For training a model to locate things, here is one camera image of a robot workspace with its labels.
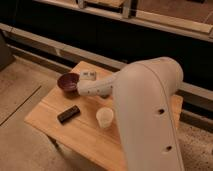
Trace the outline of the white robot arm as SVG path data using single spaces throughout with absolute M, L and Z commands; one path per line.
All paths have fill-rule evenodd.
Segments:
M 171 109 L 183 82 L 169 57 L 130 63 L 100 80 L 80 80 L 82 96 L 112 95 L 128 171 L 185 171 Z

